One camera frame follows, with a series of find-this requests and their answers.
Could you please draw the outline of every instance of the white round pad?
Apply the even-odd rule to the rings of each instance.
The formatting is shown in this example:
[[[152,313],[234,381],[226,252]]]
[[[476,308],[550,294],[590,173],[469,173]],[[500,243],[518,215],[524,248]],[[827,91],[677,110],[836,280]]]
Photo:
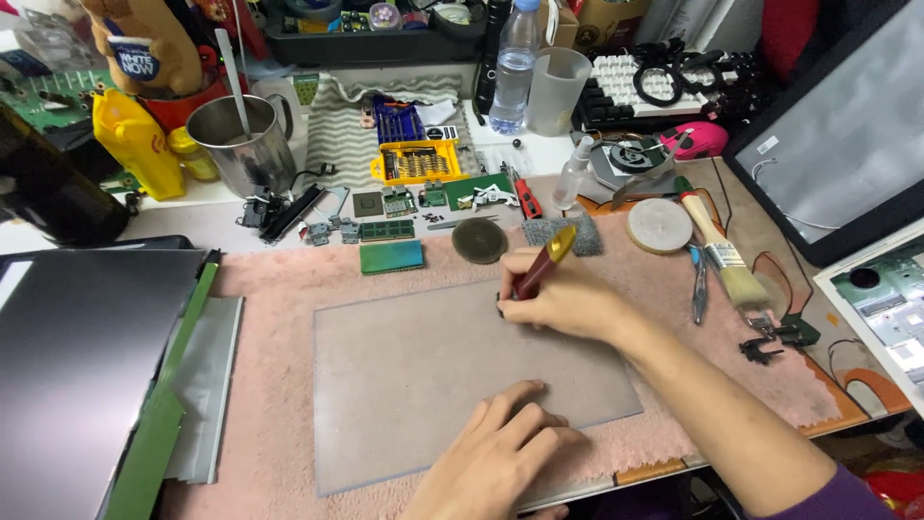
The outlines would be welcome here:
[[[655,254],[669,254],[687,245],[693,221],[687,210],[666,199],[646,199],[629,210],[629,238]]]

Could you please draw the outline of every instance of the pink computer mouse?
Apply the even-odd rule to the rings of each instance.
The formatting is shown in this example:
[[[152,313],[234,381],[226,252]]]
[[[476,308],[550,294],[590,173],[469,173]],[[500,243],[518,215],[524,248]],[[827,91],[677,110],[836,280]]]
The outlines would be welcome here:
[[[661,132],[658,138],[668,150],[673,150],[677,146],[677,138],[689,129],[693,129],[693,132],[680,143],[680,148],[674,155],[674,159],[678,161],[721,155],[725,145],[728,144],[728,132],[709,121],[693,121],[677,125]]]

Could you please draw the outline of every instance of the stainless steel mug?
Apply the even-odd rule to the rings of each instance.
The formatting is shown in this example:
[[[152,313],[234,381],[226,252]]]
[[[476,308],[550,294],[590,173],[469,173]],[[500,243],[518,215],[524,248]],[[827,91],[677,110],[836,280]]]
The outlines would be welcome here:
[[[276,100],[286,118],[285,131],[271,103]],[[292,109],[279,94],[268,95],[266,99],[245,95],[244,106],[250,124],[249,141],[244,136],[233,95],[197,108],[186,121],[186,131],[193,141],[209,151],[222,180],[237,196],[251,196],[257,186],[283,193],[291,187],[296,174],[295,160],[288,147],[293,129]]]

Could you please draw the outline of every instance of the screwdriver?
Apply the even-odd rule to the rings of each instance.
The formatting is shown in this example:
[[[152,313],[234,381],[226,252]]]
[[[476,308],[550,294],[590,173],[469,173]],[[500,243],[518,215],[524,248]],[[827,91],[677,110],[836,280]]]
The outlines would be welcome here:
[[[536,197],[532,196],[532,190],[526,185],[526,181],[521,179],[513,167],[507,167],[510,179],[514,182],[514,188],[517,190],[517,197],[520,200],[520,209],[523,211],[523,217],[527,220],[533,218],[542,218],[542,206]]]

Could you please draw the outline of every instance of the person's left hand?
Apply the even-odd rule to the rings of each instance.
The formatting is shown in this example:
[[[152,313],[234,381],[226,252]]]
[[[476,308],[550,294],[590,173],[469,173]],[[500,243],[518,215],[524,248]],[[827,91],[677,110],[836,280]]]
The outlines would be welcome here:
[[[519,381],[478,403],[462,433],[427,472],[400,520],[508,520],[514,503],[559,449],[587,440],[535,402],[510,416],[517,402],[542,390]],[[557,506],[533,518],[562,520]]]

